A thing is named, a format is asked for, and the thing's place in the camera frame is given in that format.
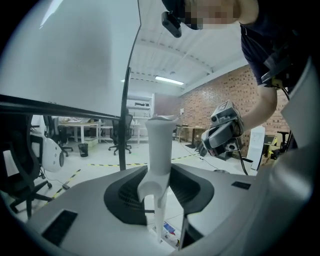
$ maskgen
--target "white shelf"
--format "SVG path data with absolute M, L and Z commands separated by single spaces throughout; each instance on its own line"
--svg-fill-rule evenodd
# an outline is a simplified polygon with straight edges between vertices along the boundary
M 133 119 L 150 119 L 151 117 L 134 116 Z
M 138 100 L 138 101 L 149 102 L 149 101 L 152 100 L 152 97 L 149 97 L 149 96 L 140 96 L 140 95 L 134 95 L 134 94 L 128 94 L 127 99 L 128 99 L 128 100 Z
M 126 106 L 128 109 L 135 109 L 135 110 L 150 110 L 149 106 Z

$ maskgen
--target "black office chair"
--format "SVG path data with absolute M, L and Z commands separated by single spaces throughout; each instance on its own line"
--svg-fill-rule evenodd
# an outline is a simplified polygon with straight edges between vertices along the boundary
M 48 202 L 53 200 L 37 194 L 45 185 L 52 188 L 47 180 L 39 185 L 34 183 L 40 173 L 40 164 L 31 146 L 32 115 L 2 114 L 0 119 L 5 120 L 0 126 L 0 133 L 5 135 L 1 136 L 0 141 L 0 190 L 15 199 L 10 204 L 15 213 L 18 213 L 16 206 L 26 201 L 26 212 L 30 218 L 34 199 Z M 8 171 L 15 167 L 18 173 L 8 176 Z
M 132 148 L 132 146 L 128 145 L 127 141 L 132 137 L 132 129 L 130 128 L 130 125 L 133 118 L 134 116 L 131 114 L 127 114 L 125 116 L 125 150 L 128 150 L 129 154 L 131 154 L 130 149 Z M 111 149 L 115 149 L 113 155 L 116 155 L 116 152 L 119 150 L 119 121 L 112 121 L 112 128 L 110 128 L 110 138 L 113 140 L 114 146 L 109 147 L 108 150 L 110 151 Z
M 69 154 L 67 150 L 71 150 L 73 152 L 74 149 L 70 146 L 63 146 L 68 142 L 67 127 L 59 126 L 59 119 L 55 118 L 53 120 L 50 115 L 44 115 L 43 120 L 46 126 L 44 135 L 55 141 L 61 148 L 62 152 L 65 153 L 65 156 L 68 157 Z

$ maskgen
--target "ceiling light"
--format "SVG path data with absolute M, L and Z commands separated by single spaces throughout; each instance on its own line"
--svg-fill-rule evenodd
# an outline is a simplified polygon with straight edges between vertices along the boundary
M 182 85 L 184 84 L 183 82 L 171 80 L 171 79 L 164 78 L 164 77 L 161 77 L 161 76 L 156 76 L 155 79 L 156 79 L 156 80 L 160 80 L 160 81 L 165 81 L 165 82 L 173 83 L 173 84 L 180 85 L 180 86 L 182 86 Z

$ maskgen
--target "trash bin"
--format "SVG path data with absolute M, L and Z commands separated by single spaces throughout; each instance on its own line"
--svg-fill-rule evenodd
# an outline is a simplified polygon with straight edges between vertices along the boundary
M 79 144 L 79 152 L 82 158 L 86 158 L 88 156 L 88 144 L 87 143 Z

